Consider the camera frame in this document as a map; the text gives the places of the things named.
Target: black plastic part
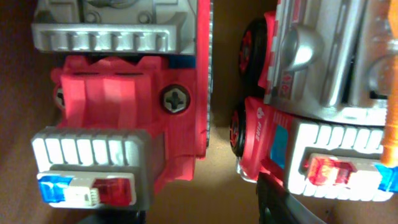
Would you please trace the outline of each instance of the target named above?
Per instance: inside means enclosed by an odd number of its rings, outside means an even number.
[[[146,213],[125,210],[99,210],[78,224],[145,224]]]
[[[285,189],[275,183],[268,174],[259,174],[257,194],[260,224],[326,224],[305,208],[296,198],[286,192]]]
[[[249,55],[248,66],[245,71],[242,72],[239,68],[239,74],[243,79],[244,84],[249,88],[257,88],[257,83],[260,79],[264,61],[266,59],[267,51],[267,24],[264,18],[253,20],[246,30],[251,32],[251,50]],[[238,65],[241,64],[241,57],[238,58]]]
[[[370,99],[388,100],[388,96],[378,95],[375,91],[369,93]]]
[[[63,98],[63,93],[57,93],[57,97],[61,99],[61,105],[65,106],[65,99]]]
[[[243,150],[244,150],[244,142],[246,139],[246,109],[244,107],[244,102],[240,102],[239,105],[236,107],[236,112],[238,113],[238,141],[235,145],[235,147],[232,146],[231,143],[231,148],[232,151],[234,152],[235,156],[237,157],[242,157],[243,156]],[[229,136],[231,136],[232,132],[232,125],[233,121],[231,120],[230,124],[230,131],[229,131]]]

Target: black tire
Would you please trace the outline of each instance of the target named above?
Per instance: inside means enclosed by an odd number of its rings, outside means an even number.
[[[229,126],[229,142],[235,156],[242,157],[246,139],[246,109],[241,102],[235,109]]]
[[[245,60],[245,37],[250,32],[251,45],[248,48],[249,56],[248,60]],[[257,88],[257,83],[260,79],[262,68],[264,66],[264,60],[266,58],[267,50],[267,24],[264,18],[255,19],[246,28],[241,46],[239,48],[238,67],[239,74],[243,79],[244,84],[250,88]]]

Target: orange toy part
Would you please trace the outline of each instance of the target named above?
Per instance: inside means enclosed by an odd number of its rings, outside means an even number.
[[[394,38],[398,38],[398,0],[392,0],[389,11],[389,22]],[[398,56],[395,57],[394,78],[388,97],[388,112],[384,128],[384,147],[381,162],[388,167],[398,166]]]

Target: blue light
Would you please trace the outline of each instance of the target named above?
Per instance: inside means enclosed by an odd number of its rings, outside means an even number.
[[[39,182],[39,189],[42,193],[43,201],[46,203],[64,202],[63,190],[69,186],[72,177],[60,177],[49,175],[42,177]]]
[[[379,170],[382,179],[379,185],[379,190],[385,192],[398,192],[398,167],[388,168],[380,164],[375,165]]]

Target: toy fire truck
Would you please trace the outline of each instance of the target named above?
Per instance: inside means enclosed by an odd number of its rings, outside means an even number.
[[[210,0],[38,1],[35,47],[75,54],[51,74],[62,122],[32,139],[44,202],[143,211],[193,178],[210,137],[212,28]]]
[[[340,200],[385,201],[398,191],[398,151],[389,144],[397,143],[389,139],[398,122],[398,40],[389,7],[281,0],[250,23],[239,71],[265,94],[233,113],[243,179],[265,173],[293,194]]]

